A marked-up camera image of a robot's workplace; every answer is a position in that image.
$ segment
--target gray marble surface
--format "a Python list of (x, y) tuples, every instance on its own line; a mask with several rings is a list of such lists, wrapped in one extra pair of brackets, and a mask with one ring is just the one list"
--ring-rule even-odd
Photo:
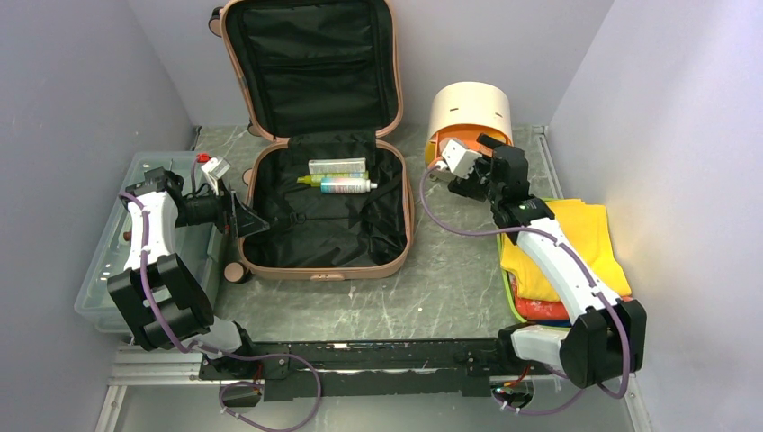
[[(530, 163), (531, 192), (555, 196), (549, 164), (533, 127), (514, 128), (514, 142)], [(384, 140), (406, 156), (414, 193), (424, 171), (426, 127), (402, 125)], [(246, 127), (202, 128), (197, 150), (223, 156), (228, 179), (245, 196), (241, 181), (268, 141)], [(493, 229), (489, 207), (449, 193), (442, 182), (427, 182), (433, 212), (467, 230)], [(232, 247), (228, 260), (238, 259)], [(516, 322), (498, 265), (495, 237), (463, 238), (435, 225), (417, 199), (414, 245), (405, 265), (392, 276), (343, 282), (222, 282), (215, 313), (235, 320), (254, 340), (342, 340), (385, 338), (494, 337)]]

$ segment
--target gray wall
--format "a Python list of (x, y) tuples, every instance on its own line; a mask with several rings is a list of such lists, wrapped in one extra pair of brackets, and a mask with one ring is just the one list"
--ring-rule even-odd
[[(207, 30), (225, 0), (129, 0), (194, 124), (247, 124), (222, 40)], [(438, 90), (485, 81), (512, 120), (547, 124), (612, 0), (389, 0), (398, 19), (407, 122), (426, 124)]]
[(3, 431), (93, 430), (115, 340), (74, 301), (133, 153), (192, 128), (124, 0), (0, 13)]
[(761, 430), (763, 8), (617, 0), (551, 123), (649, 313), (657, 430)]

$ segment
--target yellow cloth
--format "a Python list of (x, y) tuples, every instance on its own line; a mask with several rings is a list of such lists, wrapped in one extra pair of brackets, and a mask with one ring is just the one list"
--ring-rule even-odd
[[(606, 208), (581, 200), (549, 201), (547, 204), (564, 235), (594, 273), (616, 293), (630, 295), (631, 287), (612, 252)], [(503, 244), (501, 267), (515, 276), (516, 295), (530, 300), (559, 302), (559, 295), (533, 260), (508, 238), (504, 238)]]

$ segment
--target open suitcase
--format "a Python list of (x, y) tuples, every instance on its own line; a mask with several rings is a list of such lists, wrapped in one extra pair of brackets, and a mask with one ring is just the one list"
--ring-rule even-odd
[[(344, 280), (395, 273), (413, 241), (403, 156), (379, 140), (402, 98), (383, 0), (232, 0), (210, 29), (225, 41), (251, 119), (273, 144), (257, 158), (247, 202), (272, 228), (240, 239), (242, 263), (271, 279)], [(378, 188), (323, 194), (297, 177), (311, 159), (366, 158)]]

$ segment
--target plastic storage bin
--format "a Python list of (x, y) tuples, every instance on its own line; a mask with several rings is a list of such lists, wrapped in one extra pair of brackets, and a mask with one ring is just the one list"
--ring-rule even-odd
[[(132, 159), (121, 190), (142, 181), (143, 173), (149, 169), (164, 167), (183, 177), (183, 193), (188, 194), (191, 192), (190, 174), (194, 157), (195, 153), (191, 151), (138, 153)], [(203, 182), (203, 178), (201, 169), (197, 167), (197, 181)], [(124, 240), (122, 233), (130, 230), (131, 226), (130, 215), (115, 197), (109, 221), (103, 229), (93, 261), (90, 262), (76, 297), (75, 311), (92, 321), (95, 328), (104, 333), (130, 334), (130, 329), (106, 290), (106, 281), (110, 275), (124, 271), (124, 264), (130, 254), (130, 242)], [(211, 223), (175, 230), (175, 250), (207, 293), (212, 306), (220, 287), (225, 240), (226, 237)], [(161, 290), (155, 296), (160, 302), (169, 296), (169, 292)]]

